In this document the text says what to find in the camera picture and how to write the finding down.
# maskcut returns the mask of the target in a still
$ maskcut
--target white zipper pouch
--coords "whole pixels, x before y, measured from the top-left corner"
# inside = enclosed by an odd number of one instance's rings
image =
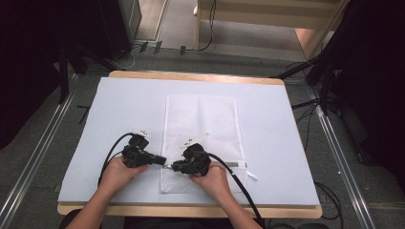
[[[206,95],[171,95],[166,99],[166,114],[161,155],[166,164],[183,160],[190,138],[209,134],[199,141],[204,150],[230,165],[234,174],[245,185],[247,173],[245,153],[239,129],[237,107],[233,97]],[[231,192],[241,192],[227,173]],[[160,190],[163,193],[203,193],[188,175],[174,172],[167,166],[160,170]]]

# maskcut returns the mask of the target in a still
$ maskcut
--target wooden table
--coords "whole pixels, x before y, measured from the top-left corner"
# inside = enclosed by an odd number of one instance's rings
[[[208,20],[213,0],[198,1],[200,22]],[[215,20],[295,28],[305,57],[314,57],[329,31],[339,25],[349,0],[218,0]]]
[[[284,85],[280,79],[237,77],[228,75],[209,75],[193,73],[159,73],[159,72],[112,72],[110,77],[146,78],[226,82],[242,84]],[[66,215],[74,209],[84,206],[84,202],[59,202],[57,211]],[[247,205],[246,210],[255,216]],[[318,219],[322,215],[322,208],[317,206],[258,206],[263,218],[301,218]],[[226,218],[224,211],[218,206],[182,206],[179,204],[111,204],[106,211],[110,216],[144,216],[144,217],[186,217],[186,218]]]

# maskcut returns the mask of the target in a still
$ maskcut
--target gray floor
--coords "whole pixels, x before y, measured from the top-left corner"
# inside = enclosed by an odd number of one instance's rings
[[[159,54],[153,54],[153,48],[148,48],[143,53],[134,52],[134,57],[135,65],[130,69],[134,71],[222,73],[253,77],[268,77],[283,73],[293,59],[293,57],[290,60],[275,57],[246,57],[228,52],[188,52],[180,55],[180,52],[177,51],[161,50]],[[129,66],[132,61],[129,54],[118,63]],[[108,75],[107,71],[94,62],[88,61],[88,64],[90,70],[87,75],[79,77],[70,108],[60,123],[9,228],[57,228],[63,218],[56,212],[58,187],[84,128],[84,123],[78,124],[84,110],[76,106],[90,106],[99,78]],[[303,78],[304,75],[299,73],[286,81],[291,104],[310,99],[309,88],[305,85]],[[5,203],[8,192],[18,180],[36,143],[51,120],[57,106],[58,96],[59,90],[56,90],[26,123],[16,139],[0,151],[0,204]],[[297,109],[294,113],[298,117],[304,110],[305,108]],[[376,227],[403,228],[405,225],[405,206],[403,204],[405,197],[398,188],[395,178],[384,168],[361,164],[357,159],[355,147],[345,124],[334,113],[330,113],[329,119],[362,194],[370,206]],[[298,124],[303,142],[307,137],[308,120],[305,118]],[[360,228],[352,201],[338,173],[339,170],[332,156],[330,145],[316,115],[312,117],[309,125],[307,157],[313,178],[331,187],[339,196],[343,204],[345,228]],[[321,192],[319,192],[319,197],[325,215],[332,216],[335,210],[330,200],[325,198]],[[296,228],[304,222],[313,221],[323,222],[330,228],[339,228],[338,220],[324,219],[274,219],[272,225],[285,222]],[[122,218],[108,217],[103,228],[118,228],[121,223]]]

